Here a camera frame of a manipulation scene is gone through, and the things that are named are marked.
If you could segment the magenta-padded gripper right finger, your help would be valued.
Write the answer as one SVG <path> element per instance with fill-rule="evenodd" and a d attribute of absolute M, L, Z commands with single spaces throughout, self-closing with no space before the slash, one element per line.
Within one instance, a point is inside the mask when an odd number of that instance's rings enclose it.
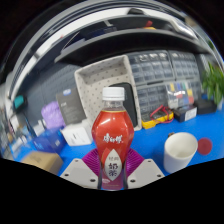
<path fill-rule="evenodd" d="M 133 149 L 128 152 L 124 174 L 127 189 L 140 188 L 164 177 L 152 159 L 144 159 Z"/>

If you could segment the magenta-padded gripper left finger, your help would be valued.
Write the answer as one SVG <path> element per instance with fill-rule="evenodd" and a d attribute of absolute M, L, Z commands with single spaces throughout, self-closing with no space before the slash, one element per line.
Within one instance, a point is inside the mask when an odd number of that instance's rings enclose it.
<path fill-rule="evenodd" d="M 100 187 L 98 151 L 93 149 L 82 159 L 73 159 L 63 171 L 61 177 L 84 188 L 98 189 Z"/>

